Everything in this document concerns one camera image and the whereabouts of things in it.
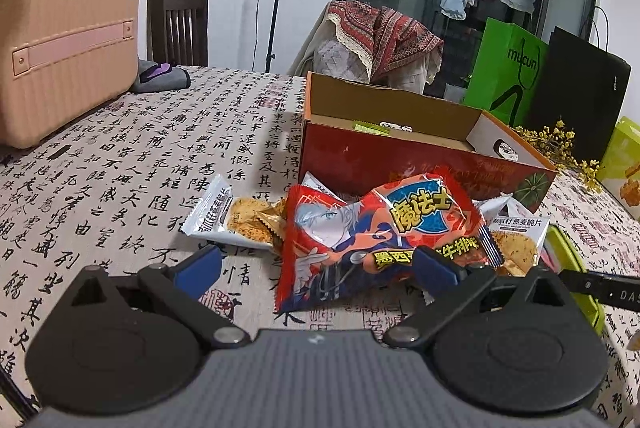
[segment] pink strap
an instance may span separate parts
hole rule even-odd
[[[126,21],[80,31],[13,52],[14,75],[34,67],[59,62],[87,52],[102,44],[133,37],[133,22]]]

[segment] red cardboard box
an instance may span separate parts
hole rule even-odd
[[[300,180],[308,171],[335,192],[359,196],[444,165],[471,198],[514,193],[535,212],[557,174],[484,110],[313,72],[306,78],[302,141]]]

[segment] red patterned scarf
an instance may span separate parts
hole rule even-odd
[[[444,40],[395,9],[376,9],[357,0],[345,0],[331,2],[328,13],[339,18],[341,33],[357,42],[370,56],[372,82],[436,48],[442,54]]]

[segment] calligraphy print tablecloth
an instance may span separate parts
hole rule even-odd
[[[540,207],[579,248],[587,269],[640,276],[640,224],[610,193],[588,192],[568,174],[556,177]],[[640,315],[604,307],[603,342],[609,353],[609,372],[593,409],[612,426],[624,426],[640,385],[640,353],[626,350],[640,329]]]
[[[203,241],[179,231],[211,176],[237,195],[276,201],[295,183],[304,79],[190,68],[191,88],[125,94],[39,147],[0,154],[0,364],[27,396],[24,353],[87,264],[110,274],[169,265]],[[277,315],[280,260],[226,248],[202,302],[255,335],[259,328],[373,329],[424,307],[412,286]],[[18,418],[0,398],[0,426]]]

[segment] pink suitcase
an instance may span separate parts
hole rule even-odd
[[[27,148],[125,92],[139,0],[0,0],[0,144]]]

